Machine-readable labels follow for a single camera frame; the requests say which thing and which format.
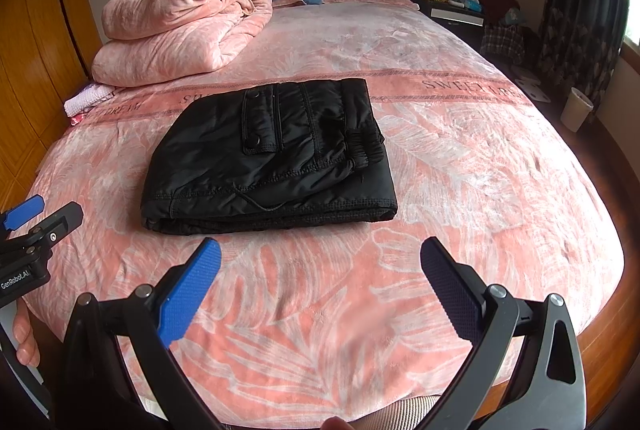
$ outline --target trash can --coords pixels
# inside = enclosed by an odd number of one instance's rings
[[[580,90],[575,87],[571,88],[569,98],[560,116],[560,121],[571,132],[578,132],[582,122],[587,115],[593,110],[593,103]]]

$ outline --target human hand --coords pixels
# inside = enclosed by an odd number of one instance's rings
[[[320,427],[320,430],[353,430],[353,426],[339,417],[330,417]]]
[[[16,349],[18,361],[23,365],[38,366],[40,351],[33,336],[33,328],[29,320],[29,310],[22,298],[16,301],[17,312],[14,318],[14,337],[20,344]]]

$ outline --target patterned curtain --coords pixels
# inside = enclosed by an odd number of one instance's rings
[[[629,0],[546,0],[538,69],[565,94],[600,105],[618,60]]]

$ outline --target pink comforter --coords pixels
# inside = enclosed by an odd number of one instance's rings
[[[398,214],[376,224],[218,237],[220,273],[186,337],[172,344],[213,412],[229,424],[316,428],[331,415],[355,419],[442,392],[470,346],[420,270],[420,244],[430,235],[516,296],[559,292],[583,330],[613,293],[623,254],[574,154],[455,36],[414,10],[364,3],[277,10],[233,64],[123,90],[69,131],[32,193],[46,199],[46,214],[79,202],[85,220],[56,246],[52,279],[27,296],[30,308],[62,337],[78,294],[126,296],[198,245],[200,236],[140,227],[149,158],[193,100],[348,76],[367,79]],[[122,345],[137,389],[152,398]]]
[[[111,0],[94,80],[138,87],[218,70],[271,18],[271,0]]]

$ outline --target nightstand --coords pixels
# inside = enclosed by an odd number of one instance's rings
[[[482,13],[452,6],[445,2],[413,1],[418,3],[422,13],[451,31],[475,51],[480,52],[482,35],[484,35],[484,15]]]

